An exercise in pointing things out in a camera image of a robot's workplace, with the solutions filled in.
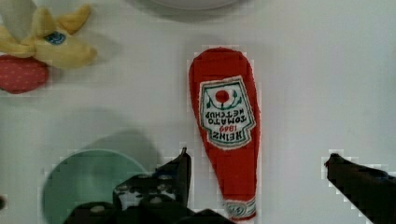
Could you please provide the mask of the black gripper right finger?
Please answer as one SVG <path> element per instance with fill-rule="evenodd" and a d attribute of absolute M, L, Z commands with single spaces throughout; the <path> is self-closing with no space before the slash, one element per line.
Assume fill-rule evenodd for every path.
<path fill-rule="evenodd" d="M 327 179 L 373 224 L 396 223 L 395 177 L 333 153 L 324 162 Z"/>

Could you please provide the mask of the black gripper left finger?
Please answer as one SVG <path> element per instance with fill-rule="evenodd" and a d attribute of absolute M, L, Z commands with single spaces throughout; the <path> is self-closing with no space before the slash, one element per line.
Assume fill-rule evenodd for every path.
<path fill-rule="evenodd" d="M 146 175 L 134 175 L 112 191 L 112 201 L 77 206 L 64 224 L 235 224 L 211 210 L 188 207 L 191 156 L 187 149 Z"/>

